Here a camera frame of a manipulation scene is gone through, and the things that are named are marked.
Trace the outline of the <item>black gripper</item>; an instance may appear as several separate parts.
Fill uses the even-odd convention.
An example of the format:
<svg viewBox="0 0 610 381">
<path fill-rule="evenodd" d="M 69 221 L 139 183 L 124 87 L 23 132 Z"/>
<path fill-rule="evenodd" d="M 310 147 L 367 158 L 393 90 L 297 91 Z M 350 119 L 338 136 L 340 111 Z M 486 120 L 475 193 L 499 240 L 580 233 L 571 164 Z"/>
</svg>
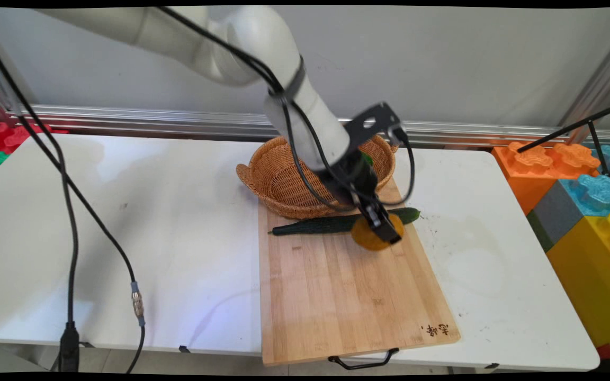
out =
<svg viewBox="0 0 610 381">
<path fill-rule="evenodd" d="M 357 207 L 371 232 L 381 241 L 395 244 L 402 239 L 376 195 L 378 177 L 363 152 L 347 152 L 329 169 L 322 169 L 320 182 L 334 198 L 327 206 L 335 210 Z"/>
</svg>

